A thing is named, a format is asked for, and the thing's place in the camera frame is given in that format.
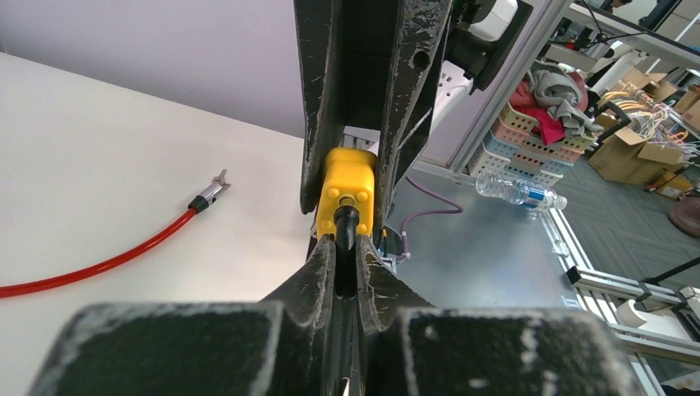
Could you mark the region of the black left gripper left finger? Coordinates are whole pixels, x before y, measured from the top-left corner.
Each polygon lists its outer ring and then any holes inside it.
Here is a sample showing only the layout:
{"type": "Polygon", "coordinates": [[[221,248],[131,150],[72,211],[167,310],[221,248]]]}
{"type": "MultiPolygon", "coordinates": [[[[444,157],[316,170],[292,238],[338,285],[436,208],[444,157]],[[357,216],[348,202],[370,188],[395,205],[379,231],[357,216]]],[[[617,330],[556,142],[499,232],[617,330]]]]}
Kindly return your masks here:
{"type": "Polygon", "coordinates": [[[325,235],[305,264],[264,298],[283,304],[271,391],[329,394],[335,263],[336,244],[325,235]]]}

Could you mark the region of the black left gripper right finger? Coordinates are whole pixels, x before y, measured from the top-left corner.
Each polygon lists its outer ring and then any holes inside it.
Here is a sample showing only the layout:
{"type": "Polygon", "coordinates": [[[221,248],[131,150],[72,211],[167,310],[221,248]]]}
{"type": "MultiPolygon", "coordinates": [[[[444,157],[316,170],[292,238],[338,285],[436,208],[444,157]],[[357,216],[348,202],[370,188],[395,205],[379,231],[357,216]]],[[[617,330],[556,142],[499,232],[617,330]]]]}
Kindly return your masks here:
{"type": "Polygon", "coordinates": [[[357,348],[364,395],[419,395],[427,346],[437,334],[424,314],[435,307],[381,260],[372,240],[355,243],[357,348]]]}

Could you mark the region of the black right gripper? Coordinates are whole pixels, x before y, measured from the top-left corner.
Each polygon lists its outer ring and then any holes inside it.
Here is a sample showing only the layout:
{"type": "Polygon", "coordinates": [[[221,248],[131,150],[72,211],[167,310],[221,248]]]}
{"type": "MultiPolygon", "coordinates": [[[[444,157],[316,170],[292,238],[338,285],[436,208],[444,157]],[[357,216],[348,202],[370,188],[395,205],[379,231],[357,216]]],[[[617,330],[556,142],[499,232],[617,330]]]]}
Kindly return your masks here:
{"type": "Polygon", "coordinates": [[[374,224],[427,143],[452,1],[295,1],[305,118],[300,210],[315,210],[324,160],[347,126],[381,130],[374,224]]]}

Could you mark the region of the yellow padlock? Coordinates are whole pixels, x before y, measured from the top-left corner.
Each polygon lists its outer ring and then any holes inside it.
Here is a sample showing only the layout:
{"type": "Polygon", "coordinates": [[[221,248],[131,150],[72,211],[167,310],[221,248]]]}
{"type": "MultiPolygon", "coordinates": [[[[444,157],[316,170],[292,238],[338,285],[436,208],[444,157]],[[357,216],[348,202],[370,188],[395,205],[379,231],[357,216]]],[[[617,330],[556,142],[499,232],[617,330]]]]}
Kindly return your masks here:
{"type": "Polygon", "coordinates": [[[335,243],[334,289],[341,298],[357,293],[355,244],[374,223],[376,155],[359,148],[334,148],[324,162],[316,228],[335,243]]]}

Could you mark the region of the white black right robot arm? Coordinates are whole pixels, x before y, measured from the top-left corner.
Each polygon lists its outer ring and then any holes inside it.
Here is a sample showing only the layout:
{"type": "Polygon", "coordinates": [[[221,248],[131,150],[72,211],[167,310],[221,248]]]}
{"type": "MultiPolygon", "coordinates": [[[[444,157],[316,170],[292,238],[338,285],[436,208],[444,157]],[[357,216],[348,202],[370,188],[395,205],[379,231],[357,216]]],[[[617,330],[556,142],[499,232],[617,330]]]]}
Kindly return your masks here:
{"type": "Polygon", "coordinates": [[[303,213],[318,211],[324,161],[348,126],[380,134],[377,223],[395,186],[428,142],[442,66],[485,90],[504,64],[532,7],[523,1],[504,32],[474,32],[490,1],[297,1],[294,4],[305,114],[300,183],[303,213]]]}

